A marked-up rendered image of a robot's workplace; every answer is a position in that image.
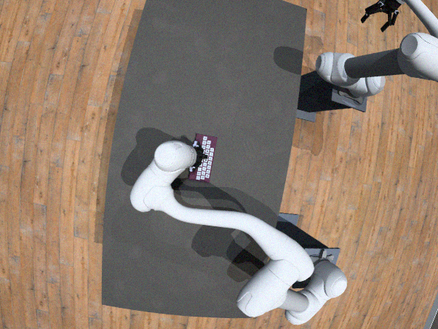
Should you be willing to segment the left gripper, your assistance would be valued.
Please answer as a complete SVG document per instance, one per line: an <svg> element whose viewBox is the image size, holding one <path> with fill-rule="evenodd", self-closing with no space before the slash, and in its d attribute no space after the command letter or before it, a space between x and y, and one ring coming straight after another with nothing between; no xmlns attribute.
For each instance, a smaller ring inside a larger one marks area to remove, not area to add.
<svg viewBox="0 0 438 329"><path fill-rule="evenodd" d="M203 159L207 159L208 155L204 154L204 149L200 146L199 141L193 141L193 147L196 150L196 162L195 164L188 169L190 172L194 172L195 169L202 164Z"/></svg>

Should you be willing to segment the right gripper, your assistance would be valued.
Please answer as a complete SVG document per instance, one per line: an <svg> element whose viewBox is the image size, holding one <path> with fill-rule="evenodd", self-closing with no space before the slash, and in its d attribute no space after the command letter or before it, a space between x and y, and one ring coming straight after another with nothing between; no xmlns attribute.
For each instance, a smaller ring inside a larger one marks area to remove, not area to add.
<svg viewBox="0 0 438 329"><path fill-rule="evenodd" d="M371 5L365 9L365 15L362 17L361 22L363 23L371 15L377 12L384 12L388 14L388 21L382 26L381 31L384 32L389 26L394 25L397 15L399 14L398 8L401 6L396 0L385 0L384 3L378 1L377 3ZM391 13L393 17L391 19Z"/></svg>

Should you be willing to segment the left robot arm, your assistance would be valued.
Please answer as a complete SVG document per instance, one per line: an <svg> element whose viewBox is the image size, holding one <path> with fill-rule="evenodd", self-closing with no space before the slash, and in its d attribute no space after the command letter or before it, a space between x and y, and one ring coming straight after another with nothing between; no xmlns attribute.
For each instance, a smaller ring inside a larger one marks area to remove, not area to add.
<svg viewBox="0 0 438 329"><path fill-rule="evenodd" d="M130 201L140 212L161 210L180 221L249 234L270 259L240 290L236 305L242 312L257 317L275 308L285 309L286 319L301 325L326 301L344 292L346 276L332 263L334 255L327 255L326 250L319 256L309 256L294 239L247 213L192 208L179 203L170 184L195 164L196 155L193 146L177 140L159 145L154 159L132 187ZM296 281L309 284L302 290L291 290Z"/></svg>

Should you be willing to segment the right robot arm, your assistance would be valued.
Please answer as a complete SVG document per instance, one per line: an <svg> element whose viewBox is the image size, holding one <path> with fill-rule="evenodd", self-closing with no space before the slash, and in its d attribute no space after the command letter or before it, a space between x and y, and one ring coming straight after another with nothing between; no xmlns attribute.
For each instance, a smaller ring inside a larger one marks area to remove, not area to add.
<svg viewBox="0 0 438 329"><path fill-rule="evenodd" d="M360 104L362 97L381 92L385 76L391 75L406 74L438 82L438 19L421 0L396 1L406 3L431 35L409 33L398 49L357 57L350 53L322 53L316 59L316 72L326 82L339 86L339 95Z"/></svg>

